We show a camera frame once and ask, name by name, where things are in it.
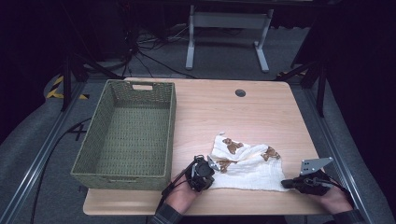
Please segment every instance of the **white cloth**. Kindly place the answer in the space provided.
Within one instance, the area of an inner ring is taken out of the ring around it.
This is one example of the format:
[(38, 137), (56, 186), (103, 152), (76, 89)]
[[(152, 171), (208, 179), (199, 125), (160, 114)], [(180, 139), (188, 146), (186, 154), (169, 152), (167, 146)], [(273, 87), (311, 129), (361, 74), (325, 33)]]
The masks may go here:
[(270, 148), (265, 144), (251, 147), (243, 144), (242, 147), (232, 154), (223, 142), (226, 139), (220, 135), (216, 136), (212, 153), (209, 155), (220, 168), (220, 161), (230, 161), (227, 171), (222, 173), (216, 171), (213, 177), (211, 189), (262, 189), (287, 191), (281, 185), (285, 179), (282, 172), (282, 160), (280, 157), (270, 157), (266, 161), (262, 154)]

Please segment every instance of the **sleeve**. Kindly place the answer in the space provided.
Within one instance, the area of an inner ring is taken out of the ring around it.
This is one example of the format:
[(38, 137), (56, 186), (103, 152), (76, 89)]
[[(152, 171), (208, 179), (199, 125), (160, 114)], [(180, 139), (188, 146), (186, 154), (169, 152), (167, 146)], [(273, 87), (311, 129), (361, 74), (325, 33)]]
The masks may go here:
[(365, 224), (364, 218), (359, 210), (338, 213), (333, 215), (337, 224)]
[(173, 207), (164, 203), (155, 213), (149, 224), (177, 224), (183, 216)]

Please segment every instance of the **brown print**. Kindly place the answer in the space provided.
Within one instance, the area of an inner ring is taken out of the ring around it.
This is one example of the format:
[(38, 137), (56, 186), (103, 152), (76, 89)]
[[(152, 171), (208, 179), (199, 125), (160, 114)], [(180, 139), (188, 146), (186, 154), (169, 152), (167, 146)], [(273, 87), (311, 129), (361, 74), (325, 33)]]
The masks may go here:
[(230, 151), (231, 154), (235, 154), (235, 151), (237, 148), (243, 147), (244, 144), (242, 143), (235, 143), (231, 138), (226, 138), (223, 140), (223, 143), (227, 145), (228, 150)]
[(224, 160), (224, 161), (216, 161), (220, 165), (220, 171), (222, 174), (227, 173), (227, 168), (230, 166), (231, 163), (237, 163), (237, 161), (229, 161), (229, 160)]
[(271, 158), (276, 158), (279, 160), (280, 155), (271, 147), (268, 147), (267, 151), (265, 153), (262, 153), (261, 156), (264, 158), (265, 161), (268, 161), (268, 159)]

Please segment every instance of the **person's arm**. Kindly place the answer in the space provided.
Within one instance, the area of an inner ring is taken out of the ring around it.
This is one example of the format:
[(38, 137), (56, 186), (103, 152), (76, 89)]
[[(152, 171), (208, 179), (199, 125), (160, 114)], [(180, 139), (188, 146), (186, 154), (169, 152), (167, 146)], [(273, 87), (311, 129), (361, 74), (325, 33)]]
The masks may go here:
[(337, 187), (332, 187), (323, 195), (308, 194), (308, 197), (320, 203), (338, 224), (365, 224), (359, 210), (354, 210), (347, 200), (347, 196)]
[(201, 194), (201, 192), (191, 189), (185, 181), (186, 176), (183, 175), (176, 183), (176, 186), (180, 185), (172, 190), (149, 222), (150, 224), (177, 224), (183, 218), (183, 214), (187, 212), (195, 198)]

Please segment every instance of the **white towel with brown pattern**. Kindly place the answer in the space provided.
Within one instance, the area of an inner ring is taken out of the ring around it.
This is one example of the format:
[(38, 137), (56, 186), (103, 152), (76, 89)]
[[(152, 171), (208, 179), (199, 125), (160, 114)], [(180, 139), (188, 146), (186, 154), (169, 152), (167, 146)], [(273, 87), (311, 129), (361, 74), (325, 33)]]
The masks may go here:
[(209, 155), (220, 171), (213, 177), (211, 189), (262, 189), (287, 191), (280, 155), (265, 144), (250, 146), (217, 135)]

